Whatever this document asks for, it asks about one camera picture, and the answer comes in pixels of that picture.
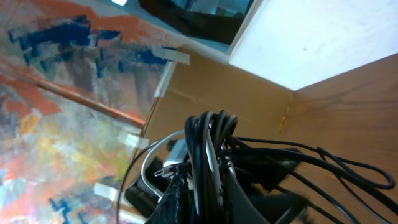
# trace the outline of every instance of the cardboard box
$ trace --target cardboard box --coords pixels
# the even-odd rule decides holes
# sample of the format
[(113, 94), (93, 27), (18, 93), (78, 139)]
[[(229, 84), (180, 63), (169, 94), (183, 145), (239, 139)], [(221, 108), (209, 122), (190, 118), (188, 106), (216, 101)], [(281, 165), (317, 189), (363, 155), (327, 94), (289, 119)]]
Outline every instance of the cardboard box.
[[(178, 63), (163, 98), (159, 98), (143, 131), (154, 142), (183, 129), (185, 120), (205, 111), (226, 110), (238, 116), (235, 135), (275, 139), (292, 91), (192, 52), (190, 65)], [(157, 155), (165, 159), (167, 151)], [(126, 187), (139, 175), (142, 161), (129, 173)], [(129, 212), (134, 209), (123, 207)]]

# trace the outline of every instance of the white ceiling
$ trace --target white ceiling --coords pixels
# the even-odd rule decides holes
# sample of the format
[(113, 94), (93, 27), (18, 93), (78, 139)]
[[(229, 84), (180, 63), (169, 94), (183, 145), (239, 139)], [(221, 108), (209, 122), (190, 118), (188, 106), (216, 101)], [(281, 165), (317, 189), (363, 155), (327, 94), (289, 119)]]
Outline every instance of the white ceiling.
[(269, 0), (229, 63), (298, 90), (395, 53), (398, 0)]

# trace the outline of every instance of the light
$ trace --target light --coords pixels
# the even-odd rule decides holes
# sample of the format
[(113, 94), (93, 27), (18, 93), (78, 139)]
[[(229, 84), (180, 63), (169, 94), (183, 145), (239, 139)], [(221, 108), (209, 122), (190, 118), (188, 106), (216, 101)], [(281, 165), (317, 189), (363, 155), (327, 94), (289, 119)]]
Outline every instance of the light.
[(127, 0), (112, 0), (113, 3), (124, 6)]

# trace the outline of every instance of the wood grain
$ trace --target wood grain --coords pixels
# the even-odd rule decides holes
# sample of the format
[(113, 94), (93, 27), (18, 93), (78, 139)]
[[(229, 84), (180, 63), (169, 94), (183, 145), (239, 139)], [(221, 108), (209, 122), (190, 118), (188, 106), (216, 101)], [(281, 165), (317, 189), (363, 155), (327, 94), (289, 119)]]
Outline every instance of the wood grain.
[[(320, 146), (335, 155), (374, 165), (397, 180), (398, 54), (296, 91), (280, 138)], [(386, 183), (375, 172), (354, 170)], [(352, 211), (361, 223), (381, 223), (331, 173), (306, 164), (299, 171)], [(305, 194), (349, 223), (341, 212), (293, 177), (284, 182), (284, 187)], [(390, 222), (398, 223), (398, 217), (381, 203), (357, 187), (353, 190)], [(398, 189), (383, 193), (398, 202)], [(315, 223), (330, 223), (315, 212), (313, 215)]]

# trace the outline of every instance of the colorful painted canvas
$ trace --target colorful painted canvas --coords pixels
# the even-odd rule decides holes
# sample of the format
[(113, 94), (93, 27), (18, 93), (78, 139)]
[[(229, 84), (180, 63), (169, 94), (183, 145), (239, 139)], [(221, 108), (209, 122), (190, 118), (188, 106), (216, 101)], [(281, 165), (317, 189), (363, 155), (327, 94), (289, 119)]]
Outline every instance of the colorful painted canvas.
[(113, 223), (95, 182), (117, 185), (134, 127), (0, 75), (0, 223)]
[(144, 124), (167, 60), (151, 47), (181, 40), (92, 0), (0, 2), (0, 71), (51, 83)]

